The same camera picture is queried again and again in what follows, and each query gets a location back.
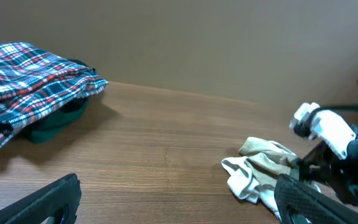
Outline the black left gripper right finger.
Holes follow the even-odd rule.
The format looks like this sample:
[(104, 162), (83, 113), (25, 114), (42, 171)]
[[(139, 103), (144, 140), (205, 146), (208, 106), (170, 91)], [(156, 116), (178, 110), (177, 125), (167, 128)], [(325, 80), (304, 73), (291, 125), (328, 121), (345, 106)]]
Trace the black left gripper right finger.
[(283, 224), (358, 224), (358, 213), (302, 184), (279, 175), (274, 198)]

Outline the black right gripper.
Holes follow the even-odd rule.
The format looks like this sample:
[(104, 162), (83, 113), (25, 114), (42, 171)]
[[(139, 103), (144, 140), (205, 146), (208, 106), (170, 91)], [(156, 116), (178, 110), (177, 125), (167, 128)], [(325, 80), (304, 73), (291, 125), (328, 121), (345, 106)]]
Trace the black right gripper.
[(324, 142), (319, 142), (312, 151), (297, 162), (299, 180), (316, 181), (331, 187), (344, 204), (358, 207), (358, 127), (355, 140), (349, 143), (347, 158), (340, 160)]

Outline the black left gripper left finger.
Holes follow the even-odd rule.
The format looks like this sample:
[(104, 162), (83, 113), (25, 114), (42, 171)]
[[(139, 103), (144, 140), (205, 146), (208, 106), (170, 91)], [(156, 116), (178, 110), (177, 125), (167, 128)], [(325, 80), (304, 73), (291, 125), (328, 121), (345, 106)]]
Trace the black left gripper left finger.
[(0, 224), (74, 224), (81, 200), (77, 175), (67, 174), (0, 210)]

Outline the white and tan t-shirt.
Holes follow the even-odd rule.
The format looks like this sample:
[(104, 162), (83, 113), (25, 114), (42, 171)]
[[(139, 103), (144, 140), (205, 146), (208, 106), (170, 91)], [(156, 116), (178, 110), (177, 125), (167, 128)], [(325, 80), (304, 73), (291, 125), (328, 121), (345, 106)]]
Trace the white and tan t-shirt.
[(278, 220), (280, 212), (274, 197), (278, 176), (299, 178), (299, 157), (284, 145), (256, 137), (248, 137), (239, 149), (239, 157), (221, 161), (229, 174), (227, 185), (240, 200), (256, 204), (261, 201)]

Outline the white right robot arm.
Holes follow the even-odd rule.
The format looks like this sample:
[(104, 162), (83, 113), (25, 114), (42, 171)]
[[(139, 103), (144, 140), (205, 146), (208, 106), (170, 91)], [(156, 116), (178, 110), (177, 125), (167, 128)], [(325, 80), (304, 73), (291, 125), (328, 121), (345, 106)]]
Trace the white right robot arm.
[(358, 105), (303, 103), (295, 112), (290, 129), (301, 138), (321, 140), (296, 163), (299, 180), (327, 185), (342, 203), (358, 207), (358, 127), (348, 125), (338, 110), (358, 111)]

